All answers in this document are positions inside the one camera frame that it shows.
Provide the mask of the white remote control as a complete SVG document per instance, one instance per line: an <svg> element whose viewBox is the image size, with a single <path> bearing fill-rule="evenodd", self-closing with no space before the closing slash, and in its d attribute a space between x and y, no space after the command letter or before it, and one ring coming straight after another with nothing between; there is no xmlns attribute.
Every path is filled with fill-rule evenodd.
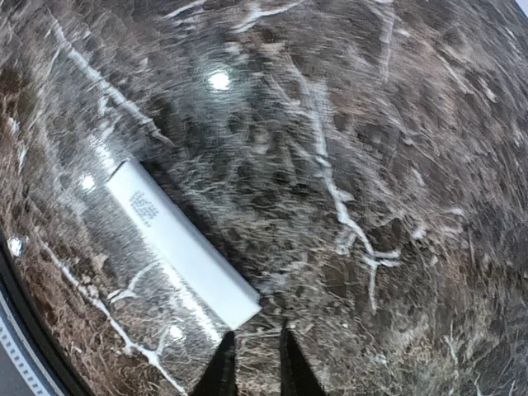
<svg viewBox="0 0 528 396"><path fill-rule="evenodd" d="M106 188L146 242L230 329L260 312L260 295L138 162L123 162Z"/></svg>

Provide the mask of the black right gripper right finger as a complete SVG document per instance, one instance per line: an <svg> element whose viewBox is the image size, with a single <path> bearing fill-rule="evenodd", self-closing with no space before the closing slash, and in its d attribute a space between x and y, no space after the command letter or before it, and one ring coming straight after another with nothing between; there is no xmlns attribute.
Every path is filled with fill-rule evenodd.
<svg viewBox="0 0 528 396"><path fill-rule="evenodd" d="M280 335L280 394L324 396L321 384L305 360L294 334L283 328Z"/></svg>

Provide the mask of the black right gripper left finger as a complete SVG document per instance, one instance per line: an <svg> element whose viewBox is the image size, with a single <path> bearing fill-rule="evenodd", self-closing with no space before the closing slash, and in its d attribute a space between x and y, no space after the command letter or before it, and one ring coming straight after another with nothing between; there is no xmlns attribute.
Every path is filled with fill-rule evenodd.
<svg viewBox="0 0 528 396"><path fill-rule="evenodd" d="M234 332L227 332L212 356L192 396L235 396L236 359Z"/></svg>

